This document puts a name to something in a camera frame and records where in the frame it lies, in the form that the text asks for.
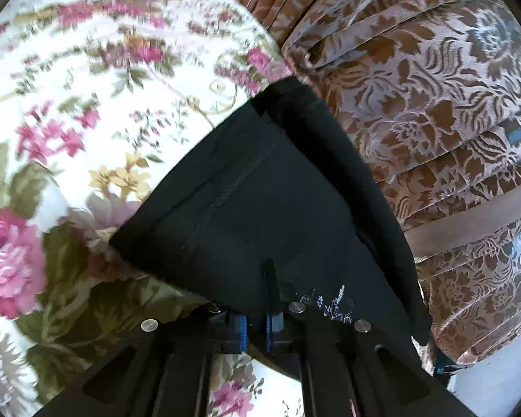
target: floral bedsheet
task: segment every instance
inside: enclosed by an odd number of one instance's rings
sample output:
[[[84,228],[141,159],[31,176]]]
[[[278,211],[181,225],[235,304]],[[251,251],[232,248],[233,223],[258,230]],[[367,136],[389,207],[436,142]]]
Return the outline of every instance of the floral bedsheet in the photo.
[[[145,318],[201,302],[108,247],[162,178],[290,74],[235,0],[11,0],[0,15],[0,409],[31,416]],[[247,355],[209,417],[301,415]]]

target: brown curtain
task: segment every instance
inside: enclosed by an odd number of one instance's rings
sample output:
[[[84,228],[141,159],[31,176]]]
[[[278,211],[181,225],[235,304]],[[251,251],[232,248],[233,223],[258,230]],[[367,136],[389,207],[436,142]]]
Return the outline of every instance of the brown curtain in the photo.
[[[239,1],[326,99],[404,231],[517,193],[521,27],[502,0]],[[436,343],[461,363],[521,333],[521,214],[478,233],[416,258]]]

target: black cloth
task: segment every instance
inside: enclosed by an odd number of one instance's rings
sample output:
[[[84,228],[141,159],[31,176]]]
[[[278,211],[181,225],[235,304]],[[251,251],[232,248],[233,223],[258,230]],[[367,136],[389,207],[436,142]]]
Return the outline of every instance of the black cloth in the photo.
[[[343,321],[426,343],[410,248],[325,103],[294,77],[270,85],[193,148],[112,237],[135,267],[265,316],[262,265]]]

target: white floor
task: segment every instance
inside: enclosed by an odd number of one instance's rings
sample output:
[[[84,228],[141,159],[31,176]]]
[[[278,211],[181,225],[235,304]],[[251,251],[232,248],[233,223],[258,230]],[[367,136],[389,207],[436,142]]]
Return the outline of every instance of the white floor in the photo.
[[[453,393],[478,417],[508,417],[521,398],[521,336],[458,373]]]

